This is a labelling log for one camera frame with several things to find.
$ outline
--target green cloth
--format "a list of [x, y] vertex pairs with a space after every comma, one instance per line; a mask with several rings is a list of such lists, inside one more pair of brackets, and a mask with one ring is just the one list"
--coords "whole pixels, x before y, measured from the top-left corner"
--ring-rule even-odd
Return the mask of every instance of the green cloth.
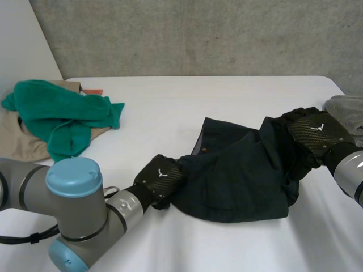
[[47, 142], [47, 150], [57, 162], [88, 148], [91, 128], [118, 129], [125, 104], [111, 104], [107, 96], [82, 96], [43, 80], [28, 80], [18, 82], [1, 105], [19, 112], [28, 130]]

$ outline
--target dark garment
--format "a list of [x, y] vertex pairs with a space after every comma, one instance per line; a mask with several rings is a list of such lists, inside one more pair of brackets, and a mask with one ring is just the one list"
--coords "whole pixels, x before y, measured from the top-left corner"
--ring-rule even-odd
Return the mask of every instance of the dark garment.
[[288, 216], [299, 184], [287, 181], [294, 157], [282, 158], [271, 121], [267, 117], [255, 130], [206, 118], [192, 155], [178, 160], [187, 182], [171, 203], [188, 215], [222, 223]]

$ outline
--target table surface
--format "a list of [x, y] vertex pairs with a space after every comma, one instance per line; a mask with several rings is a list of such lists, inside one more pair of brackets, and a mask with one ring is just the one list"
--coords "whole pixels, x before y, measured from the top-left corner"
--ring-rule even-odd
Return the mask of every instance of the table surface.
[[[206, 116], [258, 129], [265, 116], [318, 107], [342, 92], [319, 76], [196, 76], [75, 78], [125, 102], [119, 130], [99, 136], [82, 156], [96, 160], [104, 186], [126, 188], [156, 154], [189, 154]], [[43, 164], [51, 165], [47, 160]], [[326, 168], [301, 182], [285, 219], [221, 224], [173, 206], [148, 209], [90, 271], [362, 271], [363, 210], [345, 196]], [[55, 219], [30, 212], [0, 213], [1, 235], [27, 236]], [[36, 245], [0, 245], [0, 271], [56, 272], [47, 255], [52, 239]]]

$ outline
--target clothing pile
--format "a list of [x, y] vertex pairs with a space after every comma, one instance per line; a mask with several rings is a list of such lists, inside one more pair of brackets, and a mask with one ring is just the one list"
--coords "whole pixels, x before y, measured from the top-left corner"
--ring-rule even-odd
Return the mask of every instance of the clothing pile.
[[81, 95], [79, 82], [18, 82], [2, 102], [7, 109], [0, 124], [0, 157], [56, 162], [78, 156], [91, 140], [119, 128], [124, 103], [108, 97]]

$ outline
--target gray wall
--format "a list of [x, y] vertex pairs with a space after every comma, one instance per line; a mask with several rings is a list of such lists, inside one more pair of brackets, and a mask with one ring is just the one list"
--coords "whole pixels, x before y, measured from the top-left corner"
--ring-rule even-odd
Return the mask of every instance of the gray wall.
[[64, 78], [323, 75], [363, 94], [362, 0], [30, 0]]

